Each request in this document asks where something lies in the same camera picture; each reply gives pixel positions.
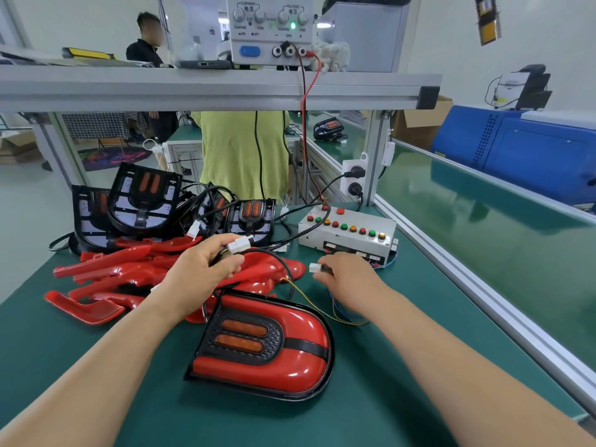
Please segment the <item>yellow and black tool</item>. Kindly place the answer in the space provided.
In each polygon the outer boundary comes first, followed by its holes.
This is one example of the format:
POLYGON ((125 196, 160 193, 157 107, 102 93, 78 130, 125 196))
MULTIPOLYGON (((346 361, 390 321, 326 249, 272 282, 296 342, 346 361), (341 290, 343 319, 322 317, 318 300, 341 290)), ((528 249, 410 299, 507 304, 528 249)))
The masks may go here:
POLYGON ((65 59, 102 59, 102 60, 117 60, 114 54, 92 51, 88 49, 80 49, 76 47, 63 47, 61 49, 62 56, 65 59))

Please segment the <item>yellow hanging tag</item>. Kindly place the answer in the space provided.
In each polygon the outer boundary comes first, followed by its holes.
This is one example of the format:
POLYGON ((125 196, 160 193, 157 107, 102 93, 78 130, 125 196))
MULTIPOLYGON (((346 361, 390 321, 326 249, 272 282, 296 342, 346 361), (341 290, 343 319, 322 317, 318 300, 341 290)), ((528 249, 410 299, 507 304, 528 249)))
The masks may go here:
POLYGON ((481 46, 493 43, 501 38, 500 14, 496 0, 474 0, 477 28, 481 46))

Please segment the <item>white connector with black cable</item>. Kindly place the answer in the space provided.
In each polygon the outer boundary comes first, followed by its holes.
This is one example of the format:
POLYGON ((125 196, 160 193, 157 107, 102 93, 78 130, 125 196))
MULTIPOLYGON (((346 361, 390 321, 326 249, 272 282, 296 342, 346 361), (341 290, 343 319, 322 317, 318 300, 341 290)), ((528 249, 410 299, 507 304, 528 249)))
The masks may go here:
POLYGON ((224 246, 211 264, 232 255, 244 256, 239 273, 223 279, 217 290, 235 290, 268 296, 283 282, 294 282, 303 276, 306 267, 301 262, 284 259, 279 253, 255 247, 250 237, 240 237, 224 246))

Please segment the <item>grey metal box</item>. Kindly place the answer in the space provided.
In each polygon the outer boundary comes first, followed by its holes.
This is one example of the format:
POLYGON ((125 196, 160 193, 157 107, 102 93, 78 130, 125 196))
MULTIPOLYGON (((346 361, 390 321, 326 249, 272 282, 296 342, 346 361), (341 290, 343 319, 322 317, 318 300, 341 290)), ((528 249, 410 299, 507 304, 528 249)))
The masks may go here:
POLYGON ((346 43, 347 71, 397 73, 404 45, 409 5, 336 2, 317 22, 327 43, 346 43))

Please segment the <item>person's right hand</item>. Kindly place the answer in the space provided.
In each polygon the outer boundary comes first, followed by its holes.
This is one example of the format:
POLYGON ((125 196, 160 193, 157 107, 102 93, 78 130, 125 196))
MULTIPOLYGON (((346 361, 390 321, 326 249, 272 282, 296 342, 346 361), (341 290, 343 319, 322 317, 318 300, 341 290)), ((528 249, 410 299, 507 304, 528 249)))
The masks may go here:
POLYGON ((360 255, 356 255, 356 270, 347 274, 333 274, 330 269, 314 273, 332 296, 349 310, 370 319, 383 308, 392 290, 360 255))

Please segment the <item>pile of red plastic covers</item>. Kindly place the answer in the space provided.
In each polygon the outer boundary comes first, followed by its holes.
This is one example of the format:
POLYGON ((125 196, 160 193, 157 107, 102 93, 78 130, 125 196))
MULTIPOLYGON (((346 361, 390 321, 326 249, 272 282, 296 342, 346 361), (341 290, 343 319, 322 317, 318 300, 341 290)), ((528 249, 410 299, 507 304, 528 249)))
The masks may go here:
POLYGON ((102 325, 137 308, 164 279, 181 253, 200 243, 173 241, 140 243, 108 255, 84 253, 81 261, 57 267, 56 278, 71 277, 79 286, 67 294, 49 291, 45 301, 88 325, 102 325))

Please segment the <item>person's left hand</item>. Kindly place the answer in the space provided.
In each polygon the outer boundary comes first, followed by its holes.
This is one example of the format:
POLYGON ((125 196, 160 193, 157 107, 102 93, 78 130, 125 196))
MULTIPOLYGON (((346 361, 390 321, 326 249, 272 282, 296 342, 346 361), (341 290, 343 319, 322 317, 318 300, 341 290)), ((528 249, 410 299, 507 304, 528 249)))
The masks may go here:
POLYGON ((182 321, 227 279, 210 277, 211 262, 224 246, 240 237, 233 233, 215 235, 184 251, 146 302, 156 305, 174 323, 182 321))

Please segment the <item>white cabinet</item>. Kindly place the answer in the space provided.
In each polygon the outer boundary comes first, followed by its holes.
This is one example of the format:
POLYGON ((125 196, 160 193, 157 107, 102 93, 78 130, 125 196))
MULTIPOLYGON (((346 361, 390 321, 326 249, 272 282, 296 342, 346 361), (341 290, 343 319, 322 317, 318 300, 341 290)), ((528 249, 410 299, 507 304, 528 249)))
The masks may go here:
POLYGON ((190 175, 187 176, 188 180, 200 181, 204 167, 202 140, 165 142, 163 152, 171 171, 183 174, 183 169, 188 169, 190 171, 190 175))

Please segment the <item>black phone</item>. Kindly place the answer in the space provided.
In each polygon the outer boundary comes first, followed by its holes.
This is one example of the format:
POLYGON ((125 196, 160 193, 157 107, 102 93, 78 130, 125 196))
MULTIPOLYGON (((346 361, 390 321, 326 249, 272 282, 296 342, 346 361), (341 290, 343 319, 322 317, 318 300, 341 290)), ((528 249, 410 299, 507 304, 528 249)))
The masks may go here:
POLYGON ((180 60, 176 67, 188 70, 230 70, 233 64, 228 60, 180 60))

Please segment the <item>white power socket strip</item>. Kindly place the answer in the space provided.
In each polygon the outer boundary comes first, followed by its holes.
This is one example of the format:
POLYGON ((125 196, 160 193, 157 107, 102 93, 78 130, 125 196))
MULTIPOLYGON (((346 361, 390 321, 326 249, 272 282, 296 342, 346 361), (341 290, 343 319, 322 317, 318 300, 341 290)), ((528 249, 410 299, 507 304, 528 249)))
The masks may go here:
POLYGON ((348 193, 348 186, 353 183, 353 182, 358 182, 361 184, 362 186, 362 190, 364 187, 364 183, 365 183, 365 177, 361 178, 361 179, 352 179, 352 178, 344 178, 343 177, 343 173, 349 171, 354 165, 359 165, 361 167, 363 167, 366 172, 367 172, 367 166, 368 166, 368 154, 366 152, 362 152, 359 158, 354 158, 354 159, 349 159, 349 160, 344 160, 342 161, 341 164, 341 179, 340 179, 340 191, 341 193, 345 194, 345 195, 350 195, 351 194, 348 193))

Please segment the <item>chequered cloth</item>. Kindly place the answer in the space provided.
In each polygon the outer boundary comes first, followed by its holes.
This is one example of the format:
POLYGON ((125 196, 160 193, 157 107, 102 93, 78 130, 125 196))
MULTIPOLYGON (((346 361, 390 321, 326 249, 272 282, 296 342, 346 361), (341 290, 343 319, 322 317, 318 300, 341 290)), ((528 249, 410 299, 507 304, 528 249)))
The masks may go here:
POLYGON ((121 113, 63 113, 61 117, 72 139, 130 139, 128 119, 121 113))

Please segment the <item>aluminium shelf frame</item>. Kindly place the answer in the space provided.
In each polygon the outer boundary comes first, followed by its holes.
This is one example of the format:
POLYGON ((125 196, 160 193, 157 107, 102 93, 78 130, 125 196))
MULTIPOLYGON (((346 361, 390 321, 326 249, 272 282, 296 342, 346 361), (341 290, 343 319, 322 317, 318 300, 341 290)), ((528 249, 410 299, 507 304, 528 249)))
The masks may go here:
MULTIPOLYGON (((363 204, 373 205, 389 112, 430 110, 441 74, 306 72, 309 110, 368 110, 363 204)), ((0 65, 0 112, 297 111, 302 73, 0 65)))

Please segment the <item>person's right forearm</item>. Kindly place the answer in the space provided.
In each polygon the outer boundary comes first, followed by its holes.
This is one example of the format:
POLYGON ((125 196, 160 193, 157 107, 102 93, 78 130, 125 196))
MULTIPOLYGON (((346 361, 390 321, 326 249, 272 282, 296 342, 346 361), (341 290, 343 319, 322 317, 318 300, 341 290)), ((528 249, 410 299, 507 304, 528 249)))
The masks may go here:
POLYGON ((395 346, 460 447, 596 447, 555 406, 382 286, 362 315, 395 346))

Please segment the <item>green conveyor belt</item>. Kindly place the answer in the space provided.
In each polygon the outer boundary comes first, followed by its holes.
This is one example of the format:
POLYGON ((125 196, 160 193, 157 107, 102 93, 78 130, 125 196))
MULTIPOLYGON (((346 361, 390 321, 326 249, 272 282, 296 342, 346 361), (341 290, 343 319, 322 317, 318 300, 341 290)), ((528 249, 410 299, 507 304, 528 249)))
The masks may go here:
POLYGON ((596 370, 596 221, 400 142, 377 195, 596 370))

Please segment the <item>blue machine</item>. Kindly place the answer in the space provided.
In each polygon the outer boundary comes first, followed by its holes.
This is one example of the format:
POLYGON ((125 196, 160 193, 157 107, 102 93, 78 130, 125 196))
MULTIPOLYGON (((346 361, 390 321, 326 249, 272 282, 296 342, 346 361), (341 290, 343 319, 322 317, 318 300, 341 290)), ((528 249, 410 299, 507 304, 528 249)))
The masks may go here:
POLYGON ((596 111, 455 105, 430 152, 568 204, 596 204, 596 111))

